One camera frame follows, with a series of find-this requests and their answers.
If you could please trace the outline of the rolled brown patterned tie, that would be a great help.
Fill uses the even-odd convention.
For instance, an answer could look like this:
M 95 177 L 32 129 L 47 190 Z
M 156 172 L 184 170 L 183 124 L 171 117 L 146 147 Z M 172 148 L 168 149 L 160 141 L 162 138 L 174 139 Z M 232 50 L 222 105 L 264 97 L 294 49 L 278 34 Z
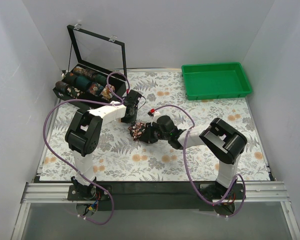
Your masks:
M 86 78 L 92 78 L 94 74 L 96 73 L 94 70 L 89 69 L 89 68 L 82 68 L 80 66 L 75 67 L 73 70 L 73 73 L 76 75 L 81 75 Z

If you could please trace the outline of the rolled dark green tie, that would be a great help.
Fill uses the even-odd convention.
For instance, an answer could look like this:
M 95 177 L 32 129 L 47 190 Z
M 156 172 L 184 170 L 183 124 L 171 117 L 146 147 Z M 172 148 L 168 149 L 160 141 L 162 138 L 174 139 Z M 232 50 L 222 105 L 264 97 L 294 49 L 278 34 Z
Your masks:
M 94 73 L 91 79 L 102 86 L 107 84 L 107 77 L 99 73 Z

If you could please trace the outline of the green plastic tray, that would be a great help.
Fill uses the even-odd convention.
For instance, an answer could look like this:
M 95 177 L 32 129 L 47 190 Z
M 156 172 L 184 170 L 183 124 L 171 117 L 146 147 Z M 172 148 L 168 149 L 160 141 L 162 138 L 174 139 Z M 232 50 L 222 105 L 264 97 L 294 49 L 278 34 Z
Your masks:
M 181 70 L 190 101 L 244 98 L 253 91 L 239 62 L 187 64 Z

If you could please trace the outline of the rolled black floral tie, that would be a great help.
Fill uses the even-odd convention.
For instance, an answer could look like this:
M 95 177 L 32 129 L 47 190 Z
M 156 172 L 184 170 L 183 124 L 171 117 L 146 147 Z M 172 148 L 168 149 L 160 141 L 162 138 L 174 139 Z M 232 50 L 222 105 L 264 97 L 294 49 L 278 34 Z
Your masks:
M 65 92 L 68 96 L 72 97 L 73 99 L 78 99 L 84 93 L 71 85 L 66 86 Z

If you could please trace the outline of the rolled navy floral tie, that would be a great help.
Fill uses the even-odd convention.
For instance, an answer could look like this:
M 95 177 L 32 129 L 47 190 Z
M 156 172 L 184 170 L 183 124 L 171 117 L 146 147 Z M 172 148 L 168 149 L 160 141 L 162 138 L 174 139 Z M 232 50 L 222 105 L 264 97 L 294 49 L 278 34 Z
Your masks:
M 92 82 L 90 87 L 87 89 L 87 92 L 94 95 L 99 96 L 101 92 L 103 91 L 104 86 L 100 85 L 97 82 Z

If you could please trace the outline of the aluminium frame rail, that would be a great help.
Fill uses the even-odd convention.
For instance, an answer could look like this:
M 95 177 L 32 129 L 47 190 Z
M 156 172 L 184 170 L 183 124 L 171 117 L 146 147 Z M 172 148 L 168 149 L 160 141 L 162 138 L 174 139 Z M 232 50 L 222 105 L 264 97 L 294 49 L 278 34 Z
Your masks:
M 69 182 L 28 183 L 15 223 L 14 240 L 300 240 L 290 196 L 280 181 L 249 181 L 243 206 L 231 218 L 213 210 L 148 209 L 98 211 L 99 226 L 80 219 L 67 200 Z

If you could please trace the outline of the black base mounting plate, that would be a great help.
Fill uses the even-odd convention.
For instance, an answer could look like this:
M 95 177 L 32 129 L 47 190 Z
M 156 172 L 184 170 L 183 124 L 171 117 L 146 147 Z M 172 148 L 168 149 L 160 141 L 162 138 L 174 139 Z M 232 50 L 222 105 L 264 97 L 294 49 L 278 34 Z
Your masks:
M 97 182 L 105 188 L 113 197 L 115 210 L 177 210 L 199 209 L 201 211 L 213 211 L 213 206 L 206 204 L 196 194 L 191 183 L 187 181 L 101 181 Z M 195 181 L 194 185 L 210 202 L 219 201 L 226 193 L 226 188 L 217 186 L 215 181 Z M 100 196 L 98 210 L 110 211 L 112 204 L 110 197 L 104 190 L 97 188 L 92 191 L 91 197 L 84 198 L 78 187 L 73 184 L 68 188 L 68 201 L 77 203 L 94 202 Z M 224 202 L 228 202 L 226 210 L 233 213 L 234 201 L 242 200 L 244 187 L 242 183 L 235 183 Z

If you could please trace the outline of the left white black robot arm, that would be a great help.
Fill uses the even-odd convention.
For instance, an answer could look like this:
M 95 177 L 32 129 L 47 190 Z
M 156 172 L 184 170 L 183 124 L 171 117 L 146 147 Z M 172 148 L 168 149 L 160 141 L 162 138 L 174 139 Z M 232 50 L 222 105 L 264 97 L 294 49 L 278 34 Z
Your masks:
M 123 123 L 133 123 L 137 119 L 138 105 L 142 95 L 130 90 L 123 103 L 112 101 L 109 105 L 91 109 L 77 110 L 65 135 L 74 157 L 74 167 L 77 169 L 71 182 L 75 191 L 85 200 L 96 196 L 96 182 L 93 165 L 93 152 L 98 146 L 102 126 L 117 119 Z

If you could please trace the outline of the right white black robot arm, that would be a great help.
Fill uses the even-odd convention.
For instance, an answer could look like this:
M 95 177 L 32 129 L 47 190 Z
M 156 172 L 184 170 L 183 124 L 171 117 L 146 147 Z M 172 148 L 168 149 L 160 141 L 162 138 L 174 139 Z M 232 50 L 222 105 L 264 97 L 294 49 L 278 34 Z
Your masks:
M 140 131 L 132 136 L 143 143 L 154 144 L 167 141 L 176 150 L 206 146 L 219 161 L 218 175 L 213 184 L 200 191 L 206 199 L 227 199 L 235 192 L 238 179 L 237 169 L 247 138 L 221 118 L 215 118 L 208 126 L 179 129 L 167 115 L 160 116 L 155 122 L 138 123 Z

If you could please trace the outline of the rolled teal tie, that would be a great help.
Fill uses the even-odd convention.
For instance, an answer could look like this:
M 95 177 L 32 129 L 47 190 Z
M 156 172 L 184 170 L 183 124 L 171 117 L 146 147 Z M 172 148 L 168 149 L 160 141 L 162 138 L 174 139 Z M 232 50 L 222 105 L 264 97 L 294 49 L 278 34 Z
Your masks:
M 86 78 L 82 75 L 79 75 L 76 78 L 75 84 L 76 84 L 76 87 L 78 89 L 80 89 L 81 91 L 86 91 L 90 87 L 92 82 L 88 78 Z

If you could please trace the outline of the floral patterned table mat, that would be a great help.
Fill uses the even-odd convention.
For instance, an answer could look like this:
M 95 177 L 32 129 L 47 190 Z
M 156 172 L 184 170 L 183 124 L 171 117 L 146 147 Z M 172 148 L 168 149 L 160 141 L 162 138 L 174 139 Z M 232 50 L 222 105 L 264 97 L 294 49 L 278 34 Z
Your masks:
M 269 171 L 264 159 L 255 124 L 244 98 L 188 100 L 180 72 L 128 73 L 131 88 L 142 94 L 139 122 L 149 122 L 150 109 L 159 108 L 180 129 L 207 126 L 221 118 L 247 138 L 247 145 L 238 162 L 238 173 L 246 181 L 267 181 Z M 67 182 L 75 171 L 74 157 L 65 141 L 65 134 L 76 112 L 71 104 L 62 105 L 50 128 L 49 144 L 39 179 Z M 93 172 L 99 181 L 214 181 L 219 161 L 206 146 L 192 147 L 183 153 L 166 141 L 145 144 L 134 141 L 128 126 L 113 121 L 101 130 L 93 153 Z

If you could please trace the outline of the rolled dark purple tie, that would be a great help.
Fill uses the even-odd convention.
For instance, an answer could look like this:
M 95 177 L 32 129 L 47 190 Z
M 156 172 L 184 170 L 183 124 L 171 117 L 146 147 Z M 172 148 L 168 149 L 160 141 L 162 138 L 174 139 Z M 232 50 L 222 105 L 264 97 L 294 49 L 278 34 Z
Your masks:
M 56 88 L 57 91 L 65 94 L 66 90 L 68 88 L 68 84 L 66 82 L 63 82 L 63 81 L 57 81 L 55 83 L 55 88 Z

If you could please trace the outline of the black floral necktie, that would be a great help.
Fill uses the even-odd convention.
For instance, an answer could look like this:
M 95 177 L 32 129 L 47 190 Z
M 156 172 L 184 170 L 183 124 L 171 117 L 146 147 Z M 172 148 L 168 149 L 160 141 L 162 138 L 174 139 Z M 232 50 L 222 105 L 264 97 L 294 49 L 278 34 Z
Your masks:
M 128 127 L 129 134 L 134 141 L 139 140 L 143 137 L 147 130 L 147 124 L 144 122 L 134 122 Z

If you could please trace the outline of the black tie display box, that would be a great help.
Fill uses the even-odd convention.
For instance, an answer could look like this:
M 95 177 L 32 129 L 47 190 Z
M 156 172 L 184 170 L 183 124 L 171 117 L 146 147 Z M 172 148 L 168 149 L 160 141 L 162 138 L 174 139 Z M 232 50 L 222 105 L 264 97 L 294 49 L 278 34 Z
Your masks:
M 67 30 L 71 40 L 70 52 L 74 52 L 77 64 L 73 68 L 64 70 L 61 83 L 56 83 L 52 89 L 58 99 L 67 101 L 72 99 L 90 100 L 89 102 L 72 102 L 71 104 L 83 109 L 90 110 L 98 108 L 101 105 L 96 102 L 108 103 L 111 100 L 115 100 L 116 97 L 110 92 L 107 87 L 107 81 L 110 86 L 114 87 L 114 92 L 118 96 L 123 96 L 127 92 L 126 80 L 127 77 L 127 64 L 126 64 L 126 50 L 125 44 L 121 41 L 114 40 L 112 37 L 106 37 L 79 27 L 79 25 L 68 25 Z M 79 45 L 75 36 L 75 32 L 97 38 L 99 40 L 112 43 L 121 47 L 123 76 L 112 73 L 111 70 L 95 65 L 93 63 L 84 60 L 81 56 Z

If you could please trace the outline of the rolled cream red tie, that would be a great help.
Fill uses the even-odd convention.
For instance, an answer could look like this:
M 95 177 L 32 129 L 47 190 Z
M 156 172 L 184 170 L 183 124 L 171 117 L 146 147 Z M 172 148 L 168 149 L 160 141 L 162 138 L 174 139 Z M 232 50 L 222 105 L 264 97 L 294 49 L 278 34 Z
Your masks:
M 104 87 L 104 89 L 102 90 L 102 92 L 100 93 L 100 97 L 103 99 L 103 100 L 106 100 L 107 102 L 109 102 L 112 97 L 113 97 L 113 92 L 115 92 L 115 87 L 113 85 L 106 85 Z

